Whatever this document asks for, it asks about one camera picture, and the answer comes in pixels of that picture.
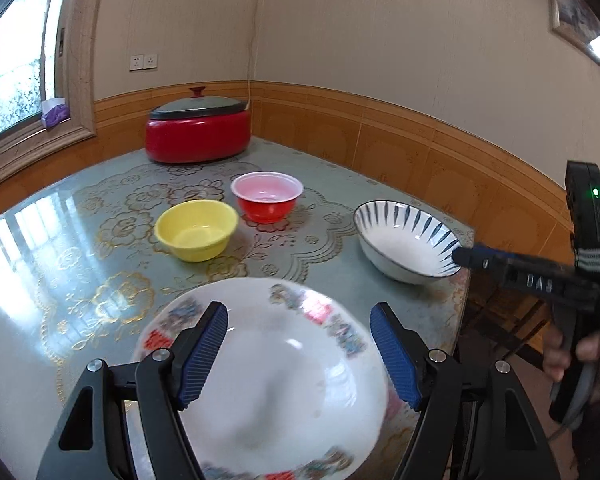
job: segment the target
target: white plate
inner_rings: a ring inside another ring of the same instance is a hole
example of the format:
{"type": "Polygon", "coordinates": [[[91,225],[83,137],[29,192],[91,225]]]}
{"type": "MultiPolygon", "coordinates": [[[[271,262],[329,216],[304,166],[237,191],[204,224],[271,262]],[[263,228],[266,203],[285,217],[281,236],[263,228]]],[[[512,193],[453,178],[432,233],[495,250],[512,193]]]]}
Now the white plate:
{"type": "Polygon", "coordinates": [[[368,331],[305,286],[234,278],[172,301],[140,335],[133,360],[170,345],[211,301],[226,305],[229,329],[200,398],[181,413],[206,479],[351,475],[374,448],[387,403],[368,331]]]}
{"type": "Polygon", "coordinates": [[[375,200],[353,214],[366,257],[384,274],[417,285],[458,272],[451,259],[460,242],[427,212],[391,200],[375,200]]]}

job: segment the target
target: hand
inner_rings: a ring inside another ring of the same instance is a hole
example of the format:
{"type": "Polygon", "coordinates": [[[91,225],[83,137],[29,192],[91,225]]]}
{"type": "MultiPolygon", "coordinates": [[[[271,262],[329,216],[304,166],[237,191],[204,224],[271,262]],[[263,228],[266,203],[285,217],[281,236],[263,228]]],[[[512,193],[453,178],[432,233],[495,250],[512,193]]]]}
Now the hand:
{"type": "MultiPolygon", "coordinates": [[[[542,367],[544,372],[555,382],[562,380],[564,371],[571,364],[571,354],[568,351],[561,350],[562,332],[555,325],[551,325],[544,333],[544,359],[542,367]]],[[[600,332],[591,334],[580,340],[576,346],[576,357],[583,363],[595,362],[599,359],[600,352],[600,332]]],[[[600,400],[600,370],[598,371],[598,380],[596,381],[589,402],[600,400]]]]}

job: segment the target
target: yellow bowl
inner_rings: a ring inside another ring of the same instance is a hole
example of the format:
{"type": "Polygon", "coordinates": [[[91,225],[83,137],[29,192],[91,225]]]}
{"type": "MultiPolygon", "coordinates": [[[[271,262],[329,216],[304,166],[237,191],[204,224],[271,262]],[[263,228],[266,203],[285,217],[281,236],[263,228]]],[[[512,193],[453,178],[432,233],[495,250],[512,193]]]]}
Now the yellow bowl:
{"type": "Polygon", "coordinates": [[[218,200],[191,200],[167,209],[155,237],[185,262],[204,262],[224,251],[238,227],[238,213],[218,200]]]}

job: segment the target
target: metal screw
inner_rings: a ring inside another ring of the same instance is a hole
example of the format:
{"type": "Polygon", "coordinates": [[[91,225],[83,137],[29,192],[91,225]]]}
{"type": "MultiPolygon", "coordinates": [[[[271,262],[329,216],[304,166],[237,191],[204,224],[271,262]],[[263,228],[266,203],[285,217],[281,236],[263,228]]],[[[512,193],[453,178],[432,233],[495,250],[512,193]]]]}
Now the metal screw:
{"type": "Polygon", "coordinates": [[[434,348],[429,351],[429,359],[435,363],[442,363],[446,359],[446,354],[442,350],[434,348]]]}
{"type": "Polygon", "coordinates": [[[158,348],[151,354],[151,358],[154,361],[165,361],[169,358],[171,352],[169,352],[166,348],[158,348]]]}
{"type": "Polygon", "coordinates": [[[511,371],[511,365],[506,361],[496,361],[496,370],[501,374],[508,374],[511,371]]]}
{"type": "Polygon", "coordinates": [[[87,370],[90,372],[97,372],[102,368],[102,364],[102,359],[94,359],[87,364],[87,370]]]}

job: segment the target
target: glass tabletop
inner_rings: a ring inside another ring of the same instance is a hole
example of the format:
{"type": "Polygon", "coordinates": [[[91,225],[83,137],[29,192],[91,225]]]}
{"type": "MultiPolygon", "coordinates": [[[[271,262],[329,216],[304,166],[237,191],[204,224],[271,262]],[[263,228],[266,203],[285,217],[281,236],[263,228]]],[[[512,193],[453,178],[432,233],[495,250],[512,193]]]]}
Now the glass tabletop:
{"type": "MultiPolygon", "coordinates": [[[[139,333],[181,293],[239,276],[291,280],[333,298],[368,327],[387,301],[431,347],[452,351],[469,273],[427,286],[383,276],[363,255],[353,210],[405,202],[445,222],[462,245],[474,231],[444,213],[311,155],[254,139],[237,157],[163,166],[144,151],[83,170],[0,216],[0,456],[16,478],[35,478],[62,407],[88,361],[129,362],[139,333]],[[153,234],[171,205],[209,198],[237,208],[231,181],[250,171],[292,174],[305,190],[275,224],[244,218],[223,254],[173,258],[153,234]]],[[[390,478],[417,416],[390,395],[381,436],[355,478],[390,478]]]]}

